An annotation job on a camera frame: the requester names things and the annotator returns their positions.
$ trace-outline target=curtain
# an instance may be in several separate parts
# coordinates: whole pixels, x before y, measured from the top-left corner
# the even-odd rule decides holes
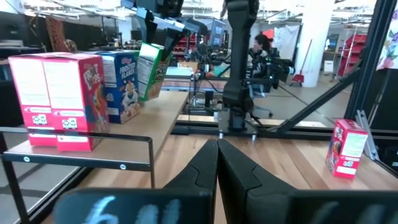
[[[297,45],[300,26],[285,26],[280,38],[279,55],[282,59],[293,59],[294,50]]]

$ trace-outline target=red box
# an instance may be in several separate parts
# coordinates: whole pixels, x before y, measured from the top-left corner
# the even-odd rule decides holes
[[[65,54],[69,53],[51,52],[8,58],[26,128],[54,129],[42,60]],[[54,135],[29,134],[28,139],[32,146],[57,145]]]
[[[336,177],[353,179],[359,166],[368,133],[355,121],[336,120],[326,164]]]
[[[68,54],[43,60],[55,129],[107,133],[101,56]],[[92,151],[101,139],[57,136],[59,151]]]

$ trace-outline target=blue cereal box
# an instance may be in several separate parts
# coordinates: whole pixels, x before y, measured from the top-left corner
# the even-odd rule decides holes
[[[137,59],[139,51],[95,52],[102,56],[109,122],[123,124],[139,113]]]

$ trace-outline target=metal frame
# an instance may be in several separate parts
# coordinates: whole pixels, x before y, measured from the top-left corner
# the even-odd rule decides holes
[[[43,156],[34,154],[16,154],[8,152],[6,141],[3,133],[21,133],[21,134],[50,134],[58,136],[79,136],[102,139],[119,139],[127,141],[139,141],[148,143],[149,163],[137,163],[126,161],[103,161],[96,159],[83,158],[62,158],[54,156]],[[125,134],[108,134],[108,133],[84,133],[74,131],[55,131],[43,129],[26,129],[26,128],[8,128],[0,127],[0,156],[2,159],[4,171],[6,173],[7,181],[11,189],[12,196],[16,203],[17,211],[20,216],[19,223],[40,223],[52,211],[55,201],[64,192],[76,187],[92,170],[92,168],[105,169],[122,169],[150,172],[150,185],[155,188],[155,172],[154,172],[154,149],[153,140],[147,136],[130,136]],[[58,184],[46,197],[44,197],[38,206],[31,211],[27,211],[24,199],[21,193],[21,188],[16,177],[14,166],[12,162],[32,162],[38,164],[56,164],[66,166],[78,166],[78,170],[70,174],[62,183]]]

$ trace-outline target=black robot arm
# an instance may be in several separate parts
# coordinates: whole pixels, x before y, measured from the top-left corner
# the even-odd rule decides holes
[[[231,75],[224,87],[223,103],[229,108],[230,131],[244,129],[246,113],[253,109],[246,79],[250,29],[257,19],[258,0],[226,0],[232,27]]]
[[[181,17],[183,0],[122,0],[121,5],[136,11],[140,24],[142,41],[151,44],[154,40],[158,23],[166,28],[166,41],[162,60],[167,58],[176,44],[189,32],[208,35],[207,26],[194,19]]]

